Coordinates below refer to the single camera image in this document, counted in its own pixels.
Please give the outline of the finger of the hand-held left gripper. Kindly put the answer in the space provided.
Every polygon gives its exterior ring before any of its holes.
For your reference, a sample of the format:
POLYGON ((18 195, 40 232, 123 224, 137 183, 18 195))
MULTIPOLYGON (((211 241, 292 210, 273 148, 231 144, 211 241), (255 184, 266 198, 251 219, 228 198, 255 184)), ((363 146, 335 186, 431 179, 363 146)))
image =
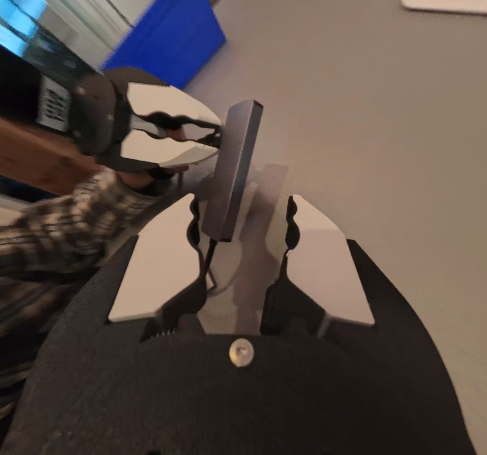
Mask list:
POLYGON ((127 99, 134 115, 164 129, 186 124, 209 129, 222 126, 221 119, 206 105, 171 85, 129 82, 127 99))
POLYGON ((139 129, 132 130, 121 143, 121 157, 165 168, 198 164, 218 152, 216 147, 193 140, 158 139, 139 129))

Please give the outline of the person's left forearm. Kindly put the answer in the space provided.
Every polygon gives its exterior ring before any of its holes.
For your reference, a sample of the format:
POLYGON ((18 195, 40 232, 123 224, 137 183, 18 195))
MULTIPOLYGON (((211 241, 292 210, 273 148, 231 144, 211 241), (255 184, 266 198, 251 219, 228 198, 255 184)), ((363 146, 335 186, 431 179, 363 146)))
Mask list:
POLYGON ((67 195, 1 227, 1 437, 46 336, 97 272, 108 247, 160 197, 104 168, 67 195))

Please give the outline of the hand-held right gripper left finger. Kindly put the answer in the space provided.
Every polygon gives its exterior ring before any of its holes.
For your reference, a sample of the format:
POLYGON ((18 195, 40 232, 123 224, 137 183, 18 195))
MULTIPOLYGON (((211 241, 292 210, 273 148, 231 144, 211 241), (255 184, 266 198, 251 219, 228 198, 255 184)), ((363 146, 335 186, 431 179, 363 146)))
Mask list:
POLYGON ((113 306, 111 323, 148 319, 163 332, 196 314, 207 295, 199 249, 199 203, 187 194, 138 232, 113 306))

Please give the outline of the grey usb hub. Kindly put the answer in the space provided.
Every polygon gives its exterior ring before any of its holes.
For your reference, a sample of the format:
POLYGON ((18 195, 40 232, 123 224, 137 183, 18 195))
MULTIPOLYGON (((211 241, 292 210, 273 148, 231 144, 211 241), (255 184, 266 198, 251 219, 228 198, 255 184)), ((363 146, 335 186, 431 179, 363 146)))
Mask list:
POLYGON ((263 110, 255 100, 228 110, 201 226, 216 242, 232 240, 263 110))

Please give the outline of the blue plastic bin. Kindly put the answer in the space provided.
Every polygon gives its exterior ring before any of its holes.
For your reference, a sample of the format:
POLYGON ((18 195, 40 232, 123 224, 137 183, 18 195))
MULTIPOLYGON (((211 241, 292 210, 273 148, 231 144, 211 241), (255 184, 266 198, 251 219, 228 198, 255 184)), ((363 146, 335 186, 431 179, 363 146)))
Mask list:
POLYGON ((226 41, 209 0, 154 0, 100 70, 139 68, 182 90, 226 41))

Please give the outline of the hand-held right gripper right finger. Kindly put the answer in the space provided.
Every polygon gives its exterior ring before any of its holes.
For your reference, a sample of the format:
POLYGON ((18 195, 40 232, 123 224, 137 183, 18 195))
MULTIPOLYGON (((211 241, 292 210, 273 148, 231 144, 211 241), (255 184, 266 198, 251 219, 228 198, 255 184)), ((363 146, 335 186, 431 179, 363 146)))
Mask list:
POLYGON ((265 293, 260 333, 281 335, 295 318, 310 336, 325 336, 332 323, 373 327, 344 233, 300 195, 289 196, 286 223, 286 251, 265 293))

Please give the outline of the person's left hand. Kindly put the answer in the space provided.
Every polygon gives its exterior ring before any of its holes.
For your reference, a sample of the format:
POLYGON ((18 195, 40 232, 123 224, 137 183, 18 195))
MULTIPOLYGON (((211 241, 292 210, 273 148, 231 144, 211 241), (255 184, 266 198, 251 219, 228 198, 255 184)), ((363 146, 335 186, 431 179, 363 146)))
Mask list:
POLYGON ((182 177, 189 166, 171 168, 157 167, 142 172, 116 172, 117 177, 135 192, 150 196, 160 197, 172 186, 174 176, 182 177))

